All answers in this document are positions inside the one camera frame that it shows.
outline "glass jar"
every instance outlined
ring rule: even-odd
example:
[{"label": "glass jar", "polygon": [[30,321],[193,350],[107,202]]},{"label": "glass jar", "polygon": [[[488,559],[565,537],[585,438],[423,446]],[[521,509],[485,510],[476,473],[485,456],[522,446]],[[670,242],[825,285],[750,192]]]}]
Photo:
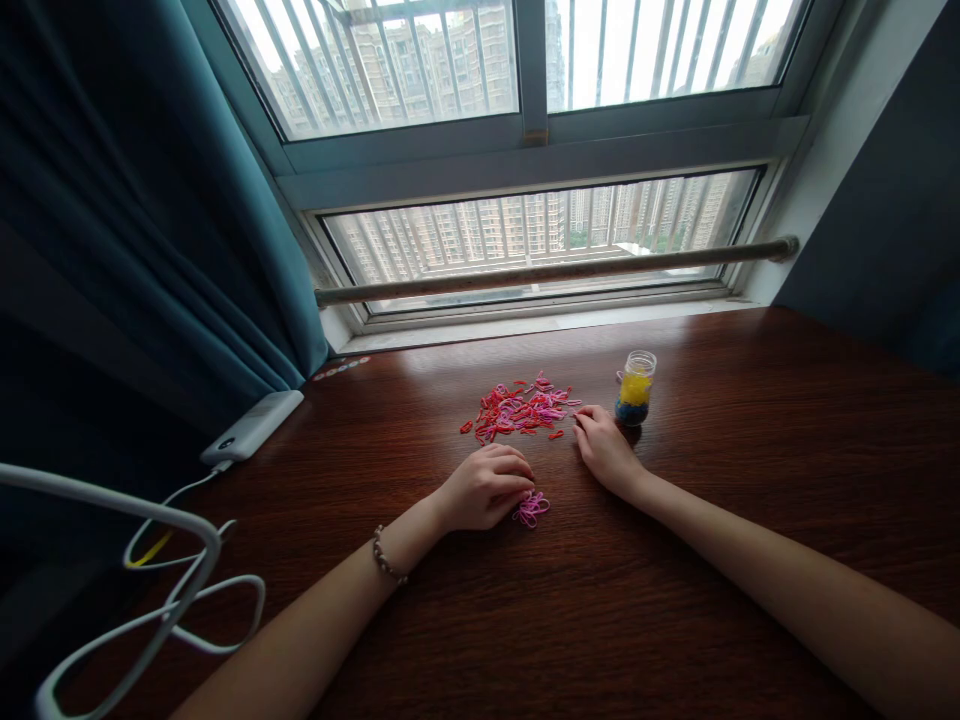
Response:
[{"label": "glass jar", "polygon": [[617,398],[617,420],[627,427],[636,427],[647,419],[650,409],[650,386],[657,369],[657,356],[646,350],[634,350],[623,368],[623,384]]}]

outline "finger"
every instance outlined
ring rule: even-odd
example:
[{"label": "finger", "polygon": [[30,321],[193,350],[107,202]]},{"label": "finger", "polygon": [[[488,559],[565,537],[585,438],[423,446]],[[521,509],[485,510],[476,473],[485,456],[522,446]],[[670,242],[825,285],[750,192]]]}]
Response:
[{"label": "finger", "polygon": [[513,507],[519,502],[523,502],[528,497],[533,495],[533,490],[517,490],[512,493],[504,493],[503,495],[497,495],[490,502],[491,508],[499,508],[501,505],[506,505],[507,507]]},{"label": "finger", "polygon": [[487,457],[500,457],[501,455],[516,455],[523,460],[527,459],[522,452],[510,445],[497,445],[493,451],[487,453]]},{"label": "finger", "polygon": [[577,413],[576,415],[574,415],[573,417],[574,417],[574,419],[575,419],[578,423],[580,423],[580,427],[581,427],[583,430],[590,430],[590,428],[596,428],[596,427],[597,427],[597,421],[594,420],[594,419],[593,419],[593,416],[590,415],[589,413],[578,412],[578,413]]},{"label": "finger", "polygon": [[491,458],[490,469],[498,475],[526,475],[533,479],[533,470],[520,455],[499,455]]},{"label": "finger", "polygon": [[593,448],[590,447],[590,439],[583,431],[583,428],[574,425],[573,434],[577,436],[577,446],[580,448],[580,454],[583,456],[583,459],[586,460],[587,458],[593,457]]},{"label": "finger", "polygon": [[496,525],[498,522],[503,520],[504,516],[513,510],[514,507],[516,507],[517,503],[526,500],[528,497],[530,497],[528,490],[521,490],[519,492],[504,495],[495,504],[491,505],[489,510],[487,510],[492,524]]},{"label": "finger", "polygon": [[584,405],[577,410],[577,415],[586,415],[591,420],[596,420],[597,422],[610,419],[610,413],[608,413],[607,409],[602,405]]},{"label": "finger", "polygon": [[490,484],[490,496],[508,495],[523,490],[533,490],[530,478],[520,475],[494,475]]}]

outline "bracelet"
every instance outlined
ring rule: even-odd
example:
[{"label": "bracelet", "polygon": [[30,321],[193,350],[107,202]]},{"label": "bracelet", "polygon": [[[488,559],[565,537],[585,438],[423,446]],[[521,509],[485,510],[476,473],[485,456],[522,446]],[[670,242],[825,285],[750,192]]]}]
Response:
[{"label": "bracelet", "polygon": [[387,556],[383,554],[383,548],[380,547],[381,532],[383,532],[383,525],[377,525],[377,529],[373,531],[373,559],[377,561],[381,572],[385,572],[390,577],[396,578],[397,587],[402,587],[407,584],[409,578],[406,575],[400,575],[390,566],[390,561],[387,560]]}]

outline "hand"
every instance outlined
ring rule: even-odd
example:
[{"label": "hand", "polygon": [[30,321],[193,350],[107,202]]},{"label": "hand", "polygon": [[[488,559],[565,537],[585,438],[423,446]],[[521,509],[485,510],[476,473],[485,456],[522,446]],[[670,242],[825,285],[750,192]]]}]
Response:
[{"label": "hand", "polygon": [[493,443],[460,463],[433,494],[444,530],[489,530],[533,490],[523,453]]},{"label": "hand", "polygon": [[610,413],[599,405],[584,405],[574,415],[577,445],[593,476],[627,502],[636,500],[646,469],[620,433]]}]

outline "desk surface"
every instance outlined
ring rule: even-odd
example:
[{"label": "desk surface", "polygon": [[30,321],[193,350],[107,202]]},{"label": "desk surface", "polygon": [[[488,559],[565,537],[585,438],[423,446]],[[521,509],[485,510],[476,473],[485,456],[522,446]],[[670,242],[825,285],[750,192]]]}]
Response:
[{"label": "desk surface", "polygon": [[[614,373],[640,348],[659,359],[636,444],[647,467],[960,623],[960,390],[778,309],[390,352],[308,382],[257,456],[187,504],[214,524],[240,521],[215,578],[260,574],[269,620],[478,447],[458,427],[491,387],[543,369],[612,408]],[[695,553],[604,491],[570,423],[558,440],[507,439],[553,504],[540,526],[508,519],[443,540],[318,714],[873,716]],[[211,598],[185,624],[227,641],[251,604],[242,590]],[[68,693],[77,710],[142,641],[94,658]],[[166,716],[218,663],[170,640],[117,717]]]}]

